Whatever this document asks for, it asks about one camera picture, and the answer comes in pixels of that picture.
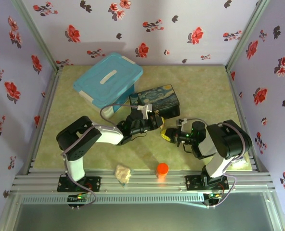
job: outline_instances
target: green table surface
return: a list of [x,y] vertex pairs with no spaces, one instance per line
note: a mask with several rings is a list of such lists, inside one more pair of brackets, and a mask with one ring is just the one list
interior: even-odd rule
[[[56,135],[81,116],[88,116],[98,124],[109,125],[73,89],[73,83],[91,66],[65,66],[58,81],[55,96],[46,121],[34,168],[64,168]],[[181,116],[165,121],[166,127],[176,125],[178,118],[202,118],[207,123],[232,119],[239,124],[231,89],[224,66],[143,66],[143,75],[135,83],[135,90],[143,91],[172,84],[180,101]],[[130,108],[122,107],[111,118],[115,123],[124,120]],[[84,156],[85,169],[115,169],[117,164],[132,169],[152,169],[165,162],[169,169],[197,170],[210,161],[198,160],[185,153],[180,146],[160,136],[160,129],[147,132],[123,146],[96,143]],[[248,164],[230,170],[252,170]]]

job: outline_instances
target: box handle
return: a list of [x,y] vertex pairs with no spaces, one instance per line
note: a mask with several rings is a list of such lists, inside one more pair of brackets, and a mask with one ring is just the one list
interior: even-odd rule
[[111,76],[113,76],[115,73],[117,73],[116,70],[111,71],[110,73],[108,73],[108,74],[100,81],[100,83],[101,83],[101,84],[104,84],[104,83],[105,83],[107,80],[109,80],[109,78],[110,78]]

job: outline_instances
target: black cable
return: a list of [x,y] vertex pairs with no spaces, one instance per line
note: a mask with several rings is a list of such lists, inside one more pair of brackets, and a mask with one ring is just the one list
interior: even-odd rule
[[189,151],[187,151],[187,150],[185,149],[184,144],[183,144],[183,150],[184,150],[186,153],[192,153],[192,152],[189,152]]
[[147,133],[146,132],[144,132],[144,136],[136,136],[134,139],[136,139],[136,138],[140,138],[140,137],[145,137],[147,135]]

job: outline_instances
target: floral wallpaper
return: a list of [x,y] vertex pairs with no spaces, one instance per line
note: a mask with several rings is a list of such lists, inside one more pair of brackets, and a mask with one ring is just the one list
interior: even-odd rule
[[40,122],[52,67],[11,1],[0,0],[0,216]]
[[285,213],[285,0],[269,3],[231,78]]
[[57,65],[95,64],[113,51],[140,65],[226,64],[257,4],[257,0],[22,1]]

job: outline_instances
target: orange object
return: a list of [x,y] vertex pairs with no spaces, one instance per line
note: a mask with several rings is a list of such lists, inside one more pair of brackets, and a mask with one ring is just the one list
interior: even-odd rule
[[168,173],[168,165],[165,163],[160,163],[156,168],[156,176],[159,179],[163,179],[166,177]]

